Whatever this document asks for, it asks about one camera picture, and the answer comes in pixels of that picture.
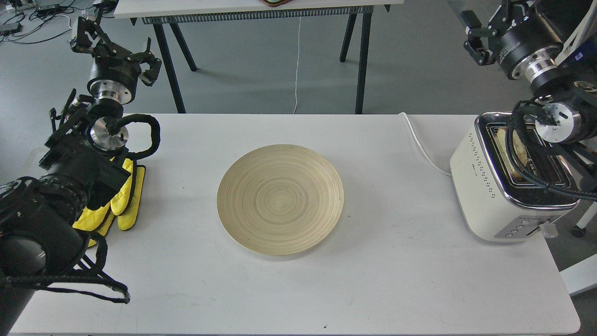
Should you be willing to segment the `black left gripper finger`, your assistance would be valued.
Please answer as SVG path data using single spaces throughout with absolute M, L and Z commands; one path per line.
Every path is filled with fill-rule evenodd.
M 151 38 L 148 37 L 144 51 L 131 53 L 129 56 L 126 56 L 126 61 L 129 63 L 136 64 L 138 66 L 147 64 L 148 68 L 141 71 L 140 79 L 143 85 L 148 87 L 154 85 L 162 66 L 161 59 L 157 58 L 151 51 L 151 42 Z
M 120 47 L 103 32 L 98 21 L 79 16 L 73 26 L 70 49 L 75 53 L 88 54 L 94 59 L 121 59 Z

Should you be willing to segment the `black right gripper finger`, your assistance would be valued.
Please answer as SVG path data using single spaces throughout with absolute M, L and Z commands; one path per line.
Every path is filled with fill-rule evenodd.
M 477 65 L 494 64 L 493 52 L 484 46 L 482 38 L 495 37 L 497 30 L 482 26 L 472 10 L 462 11 L 461 18 L 465 23 L 465 32 L 467 34 L 467 40 L 463 44 L 464 49 L 471 55 Z
M 533 4 L 534 0 L 502 0 L 490 19 L 490 28 L 528 28 Z

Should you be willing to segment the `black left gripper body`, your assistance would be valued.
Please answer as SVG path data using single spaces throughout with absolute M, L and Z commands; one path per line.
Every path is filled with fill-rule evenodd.
M 129 104 L 136 97 L 140 74 L 141 67 L 136 63 L 116 57 L 97 56 L 92 60 L 87 90 L 96 98 L 105 91 L 111 91 L 116 93 L 115 98 L 120 104 Z

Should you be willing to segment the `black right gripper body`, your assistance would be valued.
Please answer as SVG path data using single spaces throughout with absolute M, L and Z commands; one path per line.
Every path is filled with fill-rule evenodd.
M 490 51 L 507 78 L 533 81 L 541 72 L 535 63 L 545 64 L 543 72 L 555 67 L 554 58 L 562 51 L 563 42 L 542 15 L 517 14 L 506 19 L 499 14 L 490 25 L 495 29 Z

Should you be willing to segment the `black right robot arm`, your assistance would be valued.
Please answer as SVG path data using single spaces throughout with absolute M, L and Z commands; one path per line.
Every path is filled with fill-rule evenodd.
M 487 25 L 461 13 L 464 49 L 480 66 L 526 79 L 532 96 L 511 111 L 479 115 L 451 157 L 461 212 L 489 242 L 558 235 L 556 221 L 580 200 L 596 215 L 596 2 L 503 0 Z

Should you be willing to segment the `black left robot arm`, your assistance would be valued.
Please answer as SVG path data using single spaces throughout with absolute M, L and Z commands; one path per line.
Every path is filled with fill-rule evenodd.
M 50 111 L 53 127 L 39 166 L 40 178 L 21 177 L 1 186 L 1 334 L 8 335 L 36 291 L 73 293 L 59 284 L 103 285 L 127 304 L 128 287 L 108 276 L 106 239 L 96 229 L 73 227 L 85 210 L 98 210 L 122 193 L 126 182 L 140 187 L 125 161 L 145 159 L 160 144 L 160 124 L 150 115 L 124 116 L 137 82 L 152 86 L 161 60 L 151 52 L 133 53 L 113 42 L 101 18 L 79 17 L 69 45 L 92 56 L 88 94 L 72 90 L 61 113 Z

